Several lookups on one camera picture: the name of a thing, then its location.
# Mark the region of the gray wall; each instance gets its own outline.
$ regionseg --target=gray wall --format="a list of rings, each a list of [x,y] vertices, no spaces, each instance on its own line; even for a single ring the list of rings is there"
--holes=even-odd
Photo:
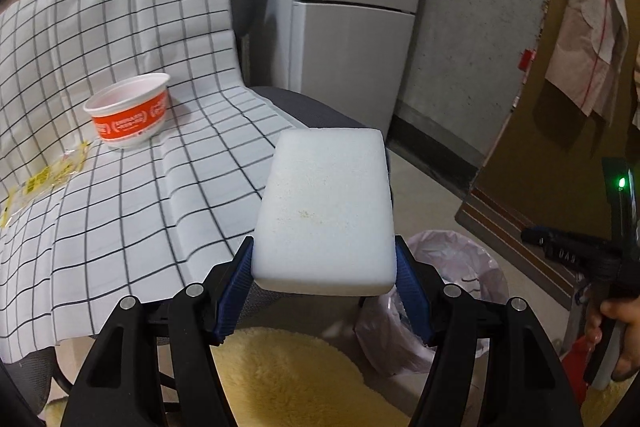
[[[522,80],[545,0],[421,0],[396,114],[479,166]]]

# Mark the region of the paper cup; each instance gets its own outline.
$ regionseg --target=paper cup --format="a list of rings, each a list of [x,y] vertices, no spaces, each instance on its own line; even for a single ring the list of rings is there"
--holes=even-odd
[[[168,103],[168,82],[165,73],[134,76],[97,92],[82,108],[109,147],[132,147],[160,131]]]

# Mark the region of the orange label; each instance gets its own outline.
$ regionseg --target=orange label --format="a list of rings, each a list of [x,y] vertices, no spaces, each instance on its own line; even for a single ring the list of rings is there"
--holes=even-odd
[[[166,111],[166,90],[136,107],[109,116],[94,116],[95,128],[105,140],[117,140],[152,126]]]

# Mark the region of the yellow packaging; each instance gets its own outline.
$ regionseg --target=yellow packaging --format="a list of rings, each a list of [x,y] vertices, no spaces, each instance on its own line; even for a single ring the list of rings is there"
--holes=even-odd
[[[49,190],[65,184],[72,174],[82,170],[89,142],[82,142],[77,149],[65,151],[58,160],[34,174],[23,184],[12,188],[4,204],[0,227],[9,225],[12,218],[24,209],[31,201]]]

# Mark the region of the white grid cloth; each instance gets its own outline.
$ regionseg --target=white grid cloth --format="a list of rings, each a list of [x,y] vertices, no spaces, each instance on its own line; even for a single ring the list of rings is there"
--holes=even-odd
[[[21,0],[0,19],[0,196],[92,140],[84,169],[0,232],[0,358],[100,331],[118,300],[171,298],[255,226],[280,131],[242,85],[229,0]],[[82,104],[171,75],[161,134],[96,139]]]

